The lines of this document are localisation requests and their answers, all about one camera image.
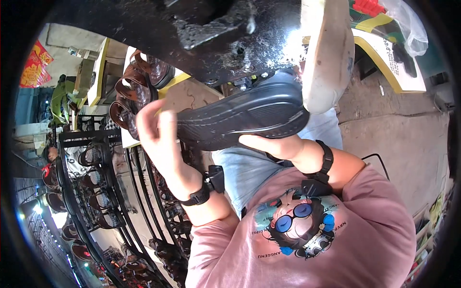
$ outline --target blue sunglasses graphic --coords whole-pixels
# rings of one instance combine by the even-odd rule
[[[293,216],[283,215],[275,222],[275,229],[280,233],[285,233],[291,228],[294,218],[304,218],[312,213],[312,208],[309,204],[303,203],[297,205],[293,209]]]

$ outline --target plastic bag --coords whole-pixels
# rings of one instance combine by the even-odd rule
[[[416,13],[402,0],[378,0],[386,8],[386,15],[400,26],[405,38],[405,50],[411,57],[421,56],[428,47],[427,33]]]

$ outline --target pink t-shirt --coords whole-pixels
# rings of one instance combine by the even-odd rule
[[[269,179],[237,229],[194,227],[186,287],[400,287],[416,253],[399,193],[370,165],[336,196],[306,197],[296,168]]]

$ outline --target fingers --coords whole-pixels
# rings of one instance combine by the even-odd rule
[[[177,137],[176,113],[172,110],[160,113],[158,127],[160,141],[164,142],[166,145],[175,145]]]
[[[156,113],[165,104],[165,100],[157,100],[149,103],[136,116],[136,127],[138,128],[139,138],[142,142],[155,141],[159,138],[157,131]]]

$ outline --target black shoe sole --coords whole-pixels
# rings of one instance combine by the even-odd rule
[[[180,140],[203,151],[238,144],[252,134],[269,139],[295,135],[309,120],[300,85],[276,82],[234,94],[207,106],[177,115]]]
[[[165,77],[162,80],[160,80],[160,82],[157,85],[155,85],[154,87],[157,90],[160,90],[160,89],[164,88],[174,78],[174,73],[175,72],[176,72],[176,68],[173,67],[173,66],[168,65]]]

